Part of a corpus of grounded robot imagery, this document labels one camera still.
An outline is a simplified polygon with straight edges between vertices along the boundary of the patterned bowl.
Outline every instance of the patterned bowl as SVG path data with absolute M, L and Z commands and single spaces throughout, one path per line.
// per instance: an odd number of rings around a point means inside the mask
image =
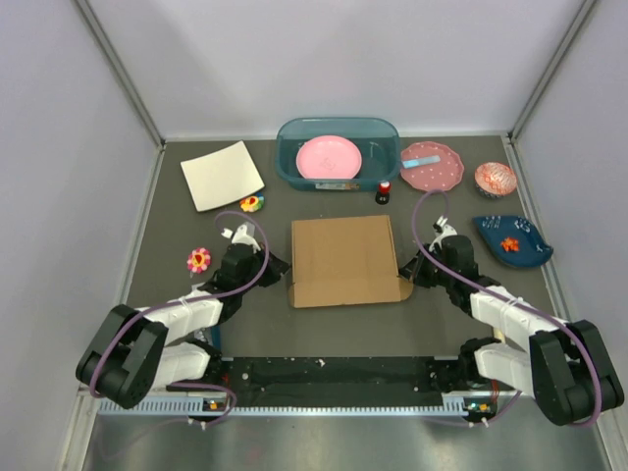
M 517 188 L 517 177 L 507 165 L 487 162 L 475 171 L 475 184 L 488 198 L 502 198 Z

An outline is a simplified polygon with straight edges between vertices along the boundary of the small bottle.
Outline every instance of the small bottle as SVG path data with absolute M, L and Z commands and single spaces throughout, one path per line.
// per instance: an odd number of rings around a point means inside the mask
M 377 194 L 375 195 L 375 202 L 377 204 L 387 204 L 391 200 L 391 183 L 381 182 Z

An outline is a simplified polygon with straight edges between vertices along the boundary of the polka dot plate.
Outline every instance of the polka dot plate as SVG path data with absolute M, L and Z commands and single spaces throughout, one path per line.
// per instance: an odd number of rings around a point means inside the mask
M 401 160 L 414 160 L 438 155 L 441 162 L 422 165 L 413 169 L 401 169 L 401 177 L 421 191 L 442 189 L 448 191 L 462 181 L 464 166 L 460 156 L 444 144 L 415 142 L 401 152 Z

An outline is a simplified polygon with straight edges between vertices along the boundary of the red bottle cap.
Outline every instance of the red bottle cap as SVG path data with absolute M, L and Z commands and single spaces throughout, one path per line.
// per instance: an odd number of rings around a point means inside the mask
M 391 183 L 390 182 L 381 182 L 379 192 L 386 194 L 391 191 Z

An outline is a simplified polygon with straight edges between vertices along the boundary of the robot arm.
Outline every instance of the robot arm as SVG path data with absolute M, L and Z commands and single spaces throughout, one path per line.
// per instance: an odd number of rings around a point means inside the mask
M 417 286 L 445 287 L 451 302 L 471 317 L 499 329 L 518 348 L 496 339 L 470 340 L 460 349 L 456 374 L 468 383 L 495 379 L 533 397 L 552 423 L 565 425 L 587 418 L 594 408 L 593 382 L 579 350 L 555 324 L 520 306 L 530 304 L 510 294 L 491 278 L 481 276 L 468 237 L 440 218 L 435 240 L 425 245 L 430 253 L 464 278 L 501 294 L 502 301 L 477 291 L 440 270 L 421 251 L 400 274 Z M 591 356 L 602 386 L 602 410 L 619 407 L 624 394 L 598 329 L 588 321 L 565 325 Z M 440 387 L 450 387 L 450 378 Z
M 151 309 L 131 327 L 108 357 L 98 377 L 96 388 L 101 394 L 123 408 L 132 408 L 150 389 L 180 380 L 199 379 L 208 370 L 218 370 L 213 363 L 220 363 L 220 351 L 189 335 L 229 320 L 240 308 L 246 291 L 220 299 L 195 299 L 243 287 L 259 273 L 264 251 L 253 237 L 253 230 L 249 224 L 239 226 L 235 233 L 225 230 L 223 236 L 232 243 L 212 278 L 190 294 L 173 299 L 162 308 Z M 256 285 L 270 286 L 288 269 L 288 263 L 271 253 Z M 96 364 L 114 336 L 132 317 L 147 309 L 133 309 L 121 304 L 110 311 L 78 364 L 79 381 L 89 384 Z

